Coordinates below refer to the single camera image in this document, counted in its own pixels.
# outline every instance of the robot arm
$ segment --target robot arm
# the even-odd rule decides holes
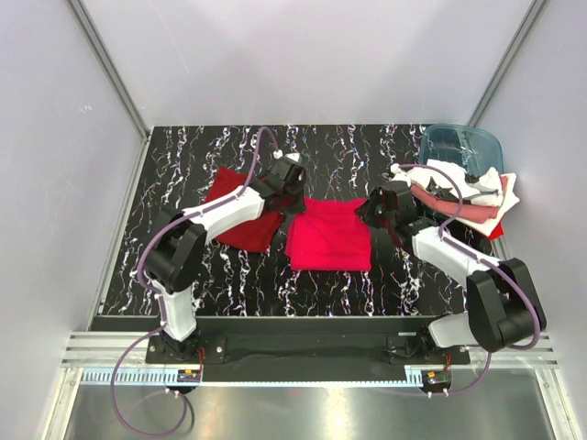
[[[299,164],[299,154],[294,153],[279,158],[269,171],[252,180],[244,191],[239,186],[220,199],[183,211],[175,211],[169,206],[162,209],[154,222],[154,231],[182,216],[201,213],[163,236],[149,253],[145,265],[165,305],[164,336],[176,351],[183,351],[183,341],[196,328],[192,285],[198,278],[205,246],[228,229],[264,213],[303,212],[304,184],[304,168]]]
[[[375,188],[357,214],[369,226],[386,228],[397,247],[435,265],[467,290],[468,311],[432,322],[418,336],[418,349],[430,352],[479,345],[495,352],[533,335],[531,313],[483,260],[499,267],[515,281],[532,303],[540,329],[546,327],[546,317],[527,266],[517,258],[500,261],[451,236],[441,237],[439,227],[432,220],[418,215],[414,197],[404,180],[393,180]]]

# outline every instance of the red cloth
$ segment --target red cloth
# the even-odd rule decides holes
[[[499,222],[492,233],[487,237],[490,240],[495,240],[496,238],[501,237],[505,234],[504,229],[502,228],[502,222]]]
[[[246,179],[246,174],[238,174],[228,168],[219,169],[212,188],[205,197],[205,202],[212,202],[231,193]],[[279,213],[264,214],[262,217],[242,223],[220,234],[216,240],[249,252],[265,252],[282,221],[283,215]]]
[[[292,270],[370,270],[371,234],[355,214],[363,202],[306,198],[287,235]]]
[[[502,189],[505,191],[507,186],[507,177],[500,176],[502,181]],[[423,204],[442,214],[453,215],[457,212],[459,204],[457,202],[447,202],[440,200],[434,195],[424,191],[417,185],[412,185],[412,194],[419,199]],[[476,204],[464,204],[459,217],[465,220],[471,220],[474,223],[485,223],[490,218],[497,218],[499,211],[498,206],[478,206]]]

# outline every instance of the wire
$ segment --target wire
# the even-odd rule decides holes
[[[242,187],[237,192],[237,194],[233,195],[231,197],[228,197],[225,200],[221,200],[217,203],[213,203],[200,211],[196,211],[194,213],[191,213],[189,215],[185,215],[183,217],[180,217],[180,218],[172,221],[171,223],[166,225],[161,231],[159,231],[157,234],[155,234],[153,239],[145,247],[145,250],[143,251],[142,255],[140,256],[140,259],[138,260],[138,265],[137,265],[138,282],[145,289],[155,292],[155,298],[157,299],[157,303],[159,305],[159,310],[161,312],[161,326],[156,328],[155,330],[151,330],[150,332],[141,336],[139,339],[137,339],[135,342],[133,342],[130,346],[128,346],[128,348],[124,351],[122,356],[120,356],[120,358],[116,362],[114,369],[112,371],[112,379],[110,380],[110,401],[112,402],[112,407],[114,409],[114,413],[116,415],[116,418],[130,432],[132,432],[134,434],[142,435],[142,436],[149,437],[149,438],[163,438],[163,437],[167,437],[169,435],[172,435],[183,424],[183,422],[185,420],[185,416],[187,415],[188,409],[190,409],[190,402],[187,400],[187,398],[183,394],[181,394],[180,392],[176,391],[175,396],[182,399],[182,402],[183,402],[182,417],[180,417],[179,422],[169,431],[166,431],[164,433],[153,434],[153,433],[147,433],[147,432],[141,431],[141,430],[135,428],[134,426],[132,426],[130,423],[128,423],[127,420],[122,415],[122,412],[120,411],[120,409],[118,408],[118,405],[116,403],[116,394],[115,394],[116,374],[118,373],[118,369],[120,368],[120,365],[122,364],[123,360],[127,357],[128,353],[130,353],[134,347],[136,347],[138,344],[140,344],[145,339],[149,339],[151,336],[155,336],[156,334],[162,332],[163,329],[165,328],[165,325],[167,325],[167,309],[165,307],[165,301],[162,298],[161,290],[159,290],[157,287],[155,287],[150,282],[150,280],[147,278],[147,275],[145,274],[145,264],[147,262],[147,256],[153,250],[153,248],[155,248],[155,246],[157,246],[157,244],[160,242],[160,240],[169,231],[174,229],[177,225],[179,225],[183,222],[186,222],[194,217],[209,213],[210,211],[213,211],[213,210],[219,208],[220,206],[224,206],[225,204],[228,204],[234,200],[237,200],[247,190],[247,188],[249,187],[250,181],[252,180],[253,174],[255,172],[255,167],[257,166],[257,162],[259,161],[260,141],[261,141],[261,137],[262,137],[263,133],[267,133],[269,135],[269,137],[271,138],[271,141],[273,143],[273,147],[274,147],[275,151],[279,151],[279,147],[277,144],[277,138],[275,137],[275,135],[266,126],[262,126],[259,129],[259,131],[257,132],[257,141],[255,142],[255,149],[253,151],[253,160],[250,164],[249,173],[247,174],[247,179],[245,180],[245,182],[243,183]],[[200,352],[198,351],[198,355],[200,356],[200,377],[201,377],[202,371],[204,369],[203,362],[205,359],[205,352],[204,352],[203,348],[202,348],[202,354],[200,355]],[[199,382],[200,379],[187,380],[187,381]]]
[[[151,398],[161,395],[161,394],[167,394],[167,392],[165,390],[156,390],[153,392],[150,392],[149,394],[147,394],[146,396],[140,398],[138,401],[135,401],[132,405],[130,405],[129,407],[124,409],[124,414],[129,414],[131,412],[133,412],[136,408],[138,408],[140,405],[143,404],[144,401],[148,401]],[[89,413],[90,413],[90,417],[92,418],[92,421],[94,422],[94,424],[96,424],[97,426],[103,426],[105,424],[113,424],[114,422],[118,422],[118,419],[114,416],[112,418],[105,418],[102,416],[98,416],[96,415],[96,410],[95,410],[95,397],[94,395],[91,395],[89,397]]]
[[[447,354],[447,364],[442,369],[443,371],[446,371],[446,370],[448,370],[450,368],[450,361],[451,361],[451,356],[450,356],[450,353],[448,353]]]
[[[114,370],[112,371],[112,378],[110,379],[110,401],[112,402],[112,408],[114,409],[114,414],[116,415],[116,418],[131,433],[134,433],[137,435],[142,435],[144,437],[149,437],[149,438],[166,437],[168,435],[174,434],[178,429],[180,429],[180,426],[182,426],[183,421],[185,420],[185,416],[187,415],[187,411],[188,411],[187,398],[179,392],[175,393],[175,395],[177,397],[180,397],[183,401],[183,413],[182,413],[182,416],[180,417],[179,422],[172,429],[170,429],[169,431],[166,431],[164,433],[160,433],[160,434],[147,433],[145,431],[141,431],[141,430],[135,428],[134,426],[132,426],[129,422],[127,422],[127,419],[125,419],[124,416],[122,415],[122,412],[120,411],[120,409],[118,408],[118,405],[116,403],[115,381],[116,381],[116,374],[118,372],[118,369],[120,368],[122,361],[128,355],[128,353],[130,353],[132,351],[132,349],[134,347],[136,347],[138,344],[140,344],[142,341],[144,341],[145,339],[149,339],[151,336],[158,334],[162,330],[163,330],[163,326],[158,327],[155,330],[151,330],[150,332],[146,333],[145,335],[143,335],[139,339],[137,339],[135,342],[133,342],[130,346],[128,346],[128,348],[124,351],[122,356],[116,362],[116,364],[114,366]]]
[[[483,367],[483,371],[477,377],[477,379],[474,380],[470,385],[466,386],[465,388],[462,388],[460,390],[451,391],[450,395],[451,396],[458,396],[460,394],[464,394],[465,392],[469,392],[469,391],[477,388],[477,386],[482,382],[482,380],[485,379],[485,376],[487,376],[487,372],[489,371],[489,366],[491,365],[491,363],[492,363],[492,354],[490,352],[487,352],[487,360],[485,361],[485,367]]]
[[[192,378],[183,378],[182,381],[184,382],[196,382],[196,383],[200,383],[202,381],[202,373],[204,373],[204,348],[198,348],[197,350],[198,353],[198,357],[200,359],[200,371],[198,371],[198,374],[195,375],[195,377]]]

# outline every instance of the metal floor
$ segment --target metal floor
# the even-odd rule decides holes
[[[454,371],[453,389],[474,376]],[[122,413],[153,433],[171,428],[181,404],[170,396],[134,405],[153,387],[120,386]],[[173,439],[554,439],[532,370],[490,370],[472,392],[432,400],[411,390],[202,387],[188,394],[195,420]],[[83,385],[77,393],[67,440],[131,440],[116,420],[108,387]]]

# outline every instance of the white cloth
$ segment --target white cloth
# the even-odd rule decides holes
[[[481,232],[486,237],[493,232],[497,225],[499,225],[499,222],[501,222],[502,218],[504,218],[504,214],[520,201],[520,199],[514,194],[515,174],[504,174],[504,176],[507,177],[507,185],[505,186],[504,202],[499,208],[499,211],[497,211],[497,217],[490,218],[484,223],[474,223],[471,220],[459,218],[461,223]]]
[[[457,183],[463,199],[469,200],[471,204],[477,204],[479,206],[501,206],[504,202],[502,182],[499,178],[499,173],[493,167],[483,174],[477,182],[467,183],[465,181],[466,171],[456,163],[431,159],[426,165],[447,173],[447,175]],[[434,179],[434,182],[438,187],[449,189],[450,193],[454,195],[455,198],[459,197],[457,191],[449,180],[437,171],[426,168],[412,168],[408,172],[400,172],[405,173],[412,183],[418,185],[424,191],[427,191],[430,179]]]

